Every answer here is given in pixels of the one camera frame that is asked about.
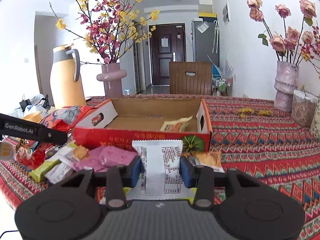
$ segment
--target ribbed gray surface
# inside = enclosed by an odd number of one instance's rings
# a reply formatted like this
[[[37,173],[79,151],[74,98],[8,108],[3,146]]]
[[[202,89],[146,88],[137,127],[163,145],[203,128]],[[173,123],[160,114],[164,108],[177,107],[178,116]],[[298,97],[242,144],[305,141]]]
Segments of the ribbed gray surface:
[[[109,213],[101,226],[83,239],[236,240],[211,213],[194,210],[187,201],[138,200],[126,210]]]

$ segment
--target yellow thermos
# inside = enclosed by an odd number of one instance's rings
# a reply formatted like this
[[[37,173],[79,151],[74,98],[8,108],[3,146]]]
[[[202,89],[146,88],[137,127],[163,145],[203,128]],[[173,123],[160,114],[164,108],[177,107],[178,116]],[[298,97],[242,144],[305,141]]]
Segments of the yellow thermos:
[[[50,86],[54,106],[85,106],[83,87],[80,75],[80,57],[73,44],[61,45],[53,49],[53,65]]]

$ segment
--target geometric pattern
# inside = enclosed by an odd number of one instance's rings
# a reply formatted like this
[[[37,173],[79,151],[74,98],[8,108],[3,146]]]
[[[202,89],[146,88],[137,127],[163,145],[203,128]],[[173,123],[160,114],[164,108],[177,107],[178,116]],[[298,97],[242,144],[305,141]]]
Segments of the geometric pattern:
[[[130,98],[194,98],[189,95],[132,95]],[[222,166],[231,167],[259,179],[293,198],[305,210],[305,225],[298,240],[320,240],[320,142],[293,121],[290,113],[273,108],[273,101],[250,98],[201,96],[208,107],[213,130],[211,150],[221,150]],[[96,106],[105,97],[92,97]],[[250,107],[255,113],[271,110],[272,116],[246,115],[238,109]],[[21,164],[0,162],[0,192],[17,206],[49,185],[35,183]],[[215,203],[226,195],[215,190]]]

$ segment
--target purple vase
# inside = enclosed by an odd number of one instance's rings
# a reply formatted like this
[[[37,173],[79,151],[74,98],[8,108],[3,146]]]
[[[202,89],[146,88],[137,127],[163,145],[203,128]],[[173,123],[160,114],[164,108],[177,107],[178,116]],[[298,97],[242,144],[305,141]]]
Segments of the purple vase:
[[[297,89],[299,67],[286,61],[277,62],[275,89],[277,90],[274,107],[284,112],[291,112],[293,91]]]
[[[121,79],[127,76],[127,71],[120,69],[120,63],[102,65],[102,73],[97,75],[98,81],[103,81],[106,98],[121,98]]]

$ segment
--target door frame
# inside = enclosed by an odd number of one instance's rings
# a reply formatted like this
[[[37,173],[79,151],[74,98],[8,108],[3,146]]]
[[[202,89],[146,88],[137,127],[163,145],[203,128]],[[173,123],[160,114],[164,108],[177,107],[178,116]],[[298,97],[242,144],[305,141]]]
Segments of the door frame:
[[[186,25],[184,23],[169,23],[169,24],[153,24],[156,26],[177,26],[181,25],[183,28],[183,62],[186,61],[187,59],[187,49],[186,49]],[[153,75],[153,50],[152,50],[152,42],[153,42],[153,37],[149,38],[149,50],[150,50],[150,67],[151,67],[151,85],[154,86],[155,80],[154,80],[154,75]]]

